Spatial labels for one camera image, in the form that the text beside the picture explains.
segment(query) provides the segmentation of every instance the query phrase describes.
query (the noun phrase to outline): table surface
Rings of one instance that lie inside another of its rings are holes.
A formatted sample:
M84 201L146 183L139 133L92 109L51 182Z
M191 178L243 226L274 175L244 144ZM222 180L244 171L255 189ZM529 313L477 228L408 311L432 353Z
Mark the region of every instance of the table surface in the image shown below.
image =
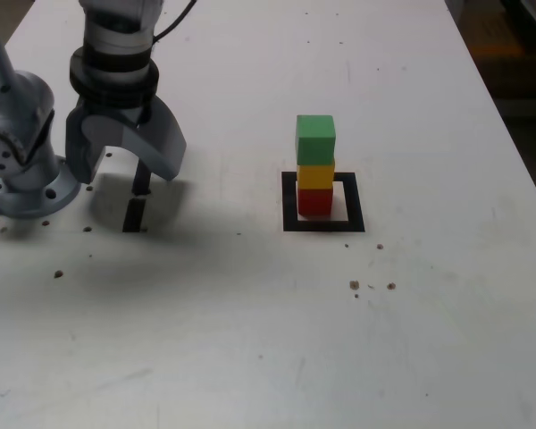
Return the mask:
M40 0L7 47L60 154L82 31ZM0 428L536 428L536 189L443 0L200 0L154 58L188 151L148 233L113 148L49 226L0 218ZM282 231L297 114L366 233Z

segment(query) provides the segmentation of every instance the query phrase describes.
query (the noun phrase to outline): cable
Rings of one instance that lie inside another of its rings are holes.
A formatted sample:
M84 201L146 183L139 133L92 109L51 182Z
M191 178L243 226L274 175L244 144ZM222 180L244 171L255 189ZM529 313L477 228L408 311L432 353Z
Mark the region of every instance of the cable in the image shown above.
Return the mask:
M182 22L182 20L184 20L185 17L188 15L188 13L193 8L196 2L197 0L190 0L190 2L188 2L187 4L187 7L185 7L185 10L182 11L182 13L179 15L179 18L177 18L174 21L174 23L171 24L169 27L167 27L161 34L153 38L153 45L157 43L159 40L161 40L162 38L164 38L165 36L167 36L171 31L176 29L179 26L179 24Z

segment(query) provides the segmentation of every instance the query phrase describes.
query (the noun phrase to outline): green cube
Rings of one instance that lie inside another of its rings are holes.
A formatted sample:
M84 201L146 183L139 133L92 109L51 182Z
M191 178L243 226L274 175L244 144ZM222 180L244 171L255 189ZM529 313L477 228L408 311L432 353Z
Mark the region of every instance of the green cube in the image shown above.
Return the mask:
M297 117L297 165L332 165L335 146L336 130L331 116Z

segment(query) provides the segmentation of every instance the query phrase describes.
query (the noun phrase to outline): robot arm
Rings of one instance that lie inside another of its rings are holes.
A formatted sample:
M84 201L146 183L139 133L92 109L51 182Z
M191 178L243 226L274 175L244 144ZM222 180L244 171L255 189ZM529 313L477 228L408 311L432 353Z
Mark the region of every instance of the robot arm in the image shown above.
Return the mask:
M188 7L163 35L174 29ZM171 181L186 142L173 114L156 96L151 60L163 0L80 0L83 47L71 58L70 82L80 101L66 123L66 159L54 155L49 131L54 96L31 73L14 71L0 43L0 214L31 218L69 204L79 182L90 183L106 146L139 158L134 186L148 193L151 173Z
M71 172L90 183L105 147L114 146L139 158L138 172L171 181L179 173L186 142L173 114L156 96L159 71L151 54L163 0L80 4L86 14L84 44L70 66L70 82L80 101L66 126Z

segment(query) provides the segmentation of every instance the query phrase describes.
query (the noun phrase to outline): block tower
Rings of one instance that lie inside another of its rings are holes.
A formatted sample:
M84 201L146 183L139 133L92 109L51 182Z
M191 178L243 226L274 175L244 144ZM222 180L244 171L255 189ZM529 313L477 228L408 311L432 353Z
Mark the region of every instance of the block tower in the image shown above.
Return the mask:
M297 212L304 217L331 215L335 146L331 116L297 117Z

